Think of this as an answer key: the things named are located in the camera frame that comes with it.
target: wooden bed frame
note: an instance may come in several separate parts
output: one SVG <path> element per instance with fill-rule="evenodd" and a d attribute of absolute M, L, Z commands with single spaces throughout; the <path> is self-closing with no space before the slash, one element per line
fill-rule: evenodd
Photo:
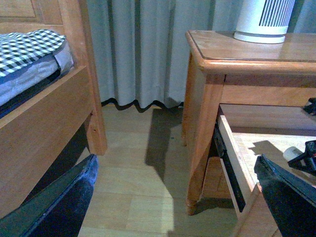
<path fill-rule="evenodd" d="M 0 119 L 0 217 L 16 209 L 84 123 L 91 153 L 107 143 L 84 0 L 0 0 L 0 34 L 65 34 L 75 69 Z"/>

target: bed leg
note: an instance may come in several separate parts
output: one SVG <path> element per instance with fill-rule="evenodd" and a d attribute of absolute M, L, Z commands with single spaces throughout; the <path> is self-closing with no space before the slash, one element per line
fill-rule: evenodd
<path fill-rule="evenodd" d="M 84 121 L 89 151 L 96 155 L 104 155 L 107 149 L 107 139 L 105 136 L 105 129 L 102 120 L 102 116 L 97 116 L 92 111 Z"/>

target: wooden floor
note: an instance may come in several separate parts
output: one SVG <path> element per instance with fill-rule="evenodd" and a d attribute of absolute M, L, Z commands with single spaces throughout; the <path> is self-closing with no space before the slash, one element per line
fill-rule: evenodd
<path fill-rule="evenodd" d="M 109 148 L 99 156 L 98 179 L 79 237 L 230 235 L 237 218 L 229 201 L 208 199 L 201 206 L 207 210 L 185 213 L 189 164 L 181 143 L 181 112 L 103 107 Z"/>

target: white air purifier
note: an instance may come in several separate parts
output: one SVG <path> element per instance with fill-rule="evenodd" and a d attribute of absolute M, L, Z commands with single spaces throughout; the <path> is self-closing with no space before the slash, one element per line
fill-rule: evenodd
<path fill-rule="evenodd" d="M 235 39 L 283 43 L 295 0 L 244 0 Z"/>

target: nightstand top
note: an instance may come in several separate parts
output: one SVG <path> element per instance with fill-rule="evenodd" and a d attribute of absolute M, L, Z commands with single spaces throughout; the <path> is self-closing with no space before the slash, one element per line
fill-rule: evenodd
<path fill-rule="evenodd" d="M 316 62 L 316 34 L 286 34 L 284 43 L 251 43 L 232 32 L 189 31 L 204 59 Z"/>
<path fill-rule="evenodd" d="M 316 34 L 286 34 L 285 42 L 278 44 L 245 42 L 233 35 L 186 33 L 191 53 L 205 71 L 316 75 Z"/>

